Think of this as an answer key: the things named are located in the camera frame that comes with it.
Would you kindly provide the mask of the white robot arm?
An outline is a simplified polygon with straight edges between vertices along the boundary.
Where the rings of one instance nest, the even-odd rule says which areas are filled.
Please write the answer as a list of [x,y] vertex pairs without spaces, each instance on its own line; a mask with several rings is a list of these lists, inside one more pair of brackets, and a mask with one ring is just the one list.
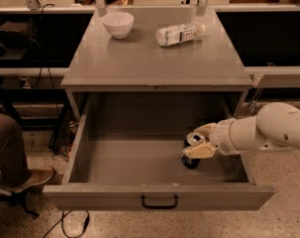
[[256,115],[195,128],[186,137],[184,157],[209,159],[243,151],[278,152],[300,150],[300,109],[282,102],[263,106]]

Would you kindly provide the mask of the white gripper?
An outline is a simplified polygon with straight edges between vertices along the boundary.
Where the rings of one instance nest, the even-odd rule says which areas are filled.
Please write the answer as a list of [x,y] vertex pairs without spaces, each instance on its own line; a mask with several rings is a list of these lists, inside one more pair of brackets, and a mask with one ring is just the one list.
[[208,123],[194,129],[195,132],[201,134],[204,138],[208,138],[211,142],[203,142],[194,146],[186,147],[182,150],[182,154],[191,159],[209,159],[215,155],[216,150],[224,155],[237,155],[239,151],[236,149],[231,140],[230,129],[235,122],[234,118],[222,120],[218,123]]

